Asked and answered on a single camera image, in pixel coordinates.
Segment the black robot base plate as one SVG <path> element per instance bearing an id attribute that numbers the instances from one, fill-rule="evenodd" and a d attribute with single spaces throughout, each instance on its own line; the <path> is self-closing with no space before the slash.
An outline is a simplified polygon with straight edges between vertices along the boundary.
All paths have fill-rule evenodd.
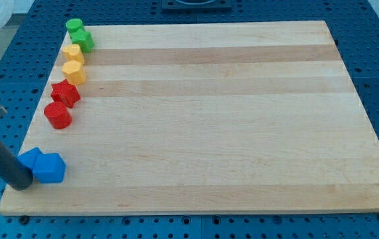
<path id="1" fill-rule="evenodd" d="M 165 11 L 197 11 L 197 10 L 230 10 L 232 0 L 162 0 L 161 10 Z"/>

